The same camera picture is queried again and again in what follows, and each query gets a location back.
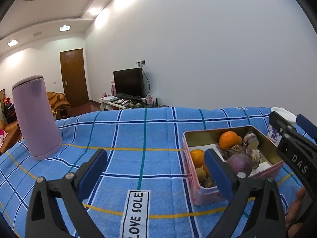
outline sofa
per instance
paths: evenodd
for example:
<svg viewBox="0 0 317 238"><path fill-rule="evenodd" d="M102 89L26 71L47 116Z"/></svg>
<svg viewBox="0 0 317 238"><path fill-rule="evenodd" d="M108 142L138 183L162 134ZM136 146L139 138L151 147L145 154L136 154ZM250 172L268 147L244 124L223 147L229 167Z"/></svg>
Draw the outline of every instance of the sofa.
<svg viewBox="0 0 317 238"><path fill-rule="evenodd" d="M0 147L0 155L12 148L21 138L21 130L18 121L12 122L5 126L3 121L0 121L0 129L3 129L8 135L5 137L2 146Z"/></svg>
<svg viewBox="0 0 317 238"><path fill-rule="evenodd" d="M51 110L57 112L58 120L71 116L72 107L63 93L47 92L47 97Z"/></svg>

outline person's hand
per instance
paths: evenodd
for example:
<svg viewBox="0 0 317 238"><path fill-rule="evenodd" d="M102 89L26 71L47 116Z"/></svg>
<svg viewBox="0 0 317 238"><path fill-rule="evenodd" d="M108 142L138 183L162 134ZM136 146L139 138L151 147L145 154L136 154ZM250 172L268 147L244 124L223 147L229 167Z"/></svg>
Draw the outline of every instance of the person's hand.
<svg viewBox="0 0 317 238"><path fill-rule="evenodd" d="M286 229L288 229L289 238L292 238L298 232L298 230L301 228L301 226L303 225L303 223L297 223L297 224L294 224L290 227L291 222L296 217L299 206L304 198L305 192L306 192L305 187L302 187L301 189L299 189L296 192L297 199L293 202L293 204L289 208L288 215L285 218L285 224L286 224Z"/></svg>

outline label tag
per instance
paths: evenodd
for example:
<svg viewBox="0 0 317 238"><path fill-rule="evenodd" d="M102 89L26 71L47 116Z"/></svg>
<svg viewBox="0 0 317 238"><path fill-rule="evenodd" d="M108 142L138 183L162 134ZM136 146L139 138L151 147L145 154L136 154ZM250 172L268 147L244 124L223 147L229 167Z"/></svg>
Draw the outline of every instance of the label tag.
<svg viewBox="0 0 317 238"><path fill-rule="evenodd" d="M148 238L150 191L128 190L121 220L120 238Z"/></svg>

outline yellow stripe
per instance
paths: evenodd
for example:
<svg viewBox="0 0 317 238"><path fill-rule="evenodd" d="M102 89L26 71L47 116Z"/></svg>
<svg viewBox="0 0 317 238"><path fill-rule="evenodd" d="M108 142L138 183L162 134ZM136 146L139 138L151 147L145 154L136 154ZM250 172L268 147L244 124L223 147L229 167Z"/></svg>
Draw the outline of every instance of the yellow stripe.
<svg viewBox="0 0 317 238"><path fill-rule="evenodd" d="M11 218L9 217L9 215L7 214L7 211L5 211L4 214L7 216L7 218L8 218L8 220L9 220L10 224L12 225L12 230L14 230L14 224L13 224ZM17 232L17 230L15 230L14 232L15 232L15 234L16 234L19 238L21 238L21 236L19 235L19 233Z"/></svg>
<svg viewBox="0 0 317 238"><path fill-rule="evenodd" d="M74 144L65 143L63 146L73 146L80 149L86 149L87 146L78 146ZM131 151L143 151L143 149L138 148L103 148L103 147L88 147L89 149L104 149L104 150L131 150ZM182 151L181 149L146 149L147 151Z"/></svg>
<svg viewBox="0 0 317 238"><path fill-rule="evenodd" d="M99 211L99 212L103 212L103 213L108 213L108 214L117 215L117 216L122 216L122 215L123 215L123 213L122 213L122 212L119 212L119 211L113 211L113 210L103 209L103 208L99 208L99 207L96 207L96 206L88 205L88 204L86 204L86 203L83 203L83 206L84 206L84 207L91 208L91 209L94 209L94 210L97 210L97 211Z"/></svg>
<svg viewBox="0 0 317 238"><path fill-rule="evenodd" d="M9 157L11 158L11 160L12 160L22 171L26 172L26 173L27 173L28 175L30 175L33 179L36 180L36 177L35 177L33 174L31 174L29 171L25 170L18 162L16 162L16 161L14 160L13 156L11 156L8 152L5 152L5 153L9 155Z"/></svg>
<svg viewBox="0 0 317 238"><path fill-rule="evenodd" d="M289 177L291 177L291 175L287 175L285 176L282 180L280 180L278 183L277 183L277 186L280 186L282 184L282 182L284 182L285 180L287 180Z"/></svg>
<svg viewBox="0 0 317 238"><path fill-rule="evenodd" d="M77 145L73 145L73 144L63 144L63 146L65 145L70 145L70 146L74 146L77 148L86 148L85 146L77 146ZM142 151L143 149L136 149L136 148L101 148L101 147L89 147L90 149L108 149L108 150L137 150L137 151ZM181 151L180 149L147 149L147 150L153 150L153 151L159 151L159 150L167 150L167 151ZM28 173L30 176L32 176L32 178L36 179L36 177L31 174L30 172L28 172L27 170L25 170L19 163L17 163L14 158L8 153L6 152L6 154L9 155L9 157L11 158L11 160L19 167L21 168L24 172ZM290 178L291 175L287 175L285 176L282 180L280 180L277 183L277 186L280 186L285 180L287 180L288 178ZM123 213L119 212L119 211L113 211L113 210L108 210L108 209L103 209L100 207L96 207L96 206L92 206L92 205L88 205L83 203L84 207L88 207L91 208L93 210L99 211L99 212L103 212L103 213L107 213L107 214L112 214L112 215L118 215L118 216L122 216ZM180 217L189 217L189 216L202 216L202 215L209 215L209 214L213 214L213 213L218 213L221 211L224 211L226 209L226 207L220 207L217 209L212 209L212 210L207 210L207 211L202 211L202 212L193 212L193 213L182 213L182 214L175 214L175 215L150 215L149 217L151 219L162 219L162 218L180 218Z"/></svg>
<svg viewBox="0 0 317 238"><path fill-rule="evenodd" d="M212 210L202 211L202 212L193 212L193 213L182 213L182 214L175 214L175 215L150 215L149 217L152 219L161 219L161 218L180 218L180 217L188 217L188 216L203 216L218 213L224 211L226 207L220 207Z"/></svg>

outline purple onion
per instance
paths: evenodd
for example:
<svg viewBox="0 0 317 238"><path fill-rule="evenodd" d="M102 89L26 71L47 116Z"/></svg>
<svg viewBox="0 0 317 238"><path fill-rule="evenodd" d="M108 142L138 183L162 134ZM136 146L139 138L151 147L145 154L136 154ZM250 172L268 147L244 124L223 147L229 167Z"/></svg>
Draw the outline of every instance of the purple onion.
<svg viewBox="0 0 317 238"><path fill-rule="evenodd" d="M252 172L252 160L245 154L236 154L228 159L228 164L236 172L244 172L249 176Z"/></svg>

